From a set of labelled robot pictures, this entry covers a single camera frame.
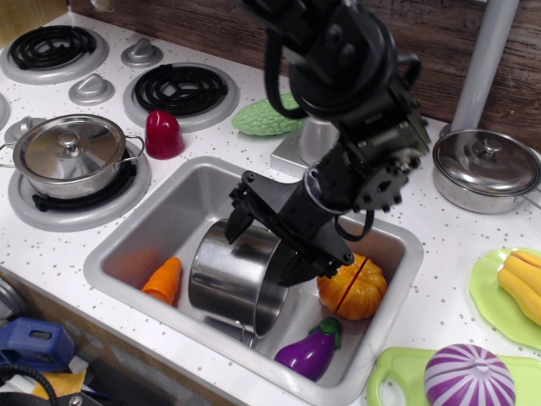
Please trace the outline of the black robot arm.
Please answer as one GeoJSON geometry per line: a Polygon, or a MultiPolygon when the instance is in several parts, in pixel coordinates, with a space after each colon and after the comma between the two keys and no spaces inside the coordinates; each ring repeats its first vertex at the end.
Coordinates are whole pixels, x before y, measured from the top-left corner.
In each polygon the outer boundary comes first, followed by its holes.
{"type": "Polygon", "coordinates": [[[429,151],[426,123],[412,97],[422,65],[396,50],[391,33],[354,1],[242,1],[267,31],[265,89],[286,118],[317,118],[338,130],[321,161],[294,184],[246,172],[231,193],[225,235],[236,241],[253,221],[292,249],[284,287],[332,277],[353,262],[353,236],[339,223],[402,200],[409,173],[429,151]]]}

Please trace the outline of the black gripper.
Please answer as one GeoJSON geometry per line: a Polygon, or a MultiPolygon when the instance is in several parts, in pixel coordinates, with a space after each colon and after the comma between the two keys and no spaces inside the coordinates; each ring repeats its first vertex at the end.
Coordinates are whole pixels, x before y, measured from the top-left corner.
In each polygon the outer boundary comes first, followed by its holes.
{"type": "Polygon", "coordinates": [[[258,221],[292,249],[278,284],[291,287],[323,275],[334,275],[354,261],[354,254],[336,231],[336,213],[309,193],[303,179],[284,184],[246,171],[230,193],[233,211],[225,237],[233,244],[258,221]]]}

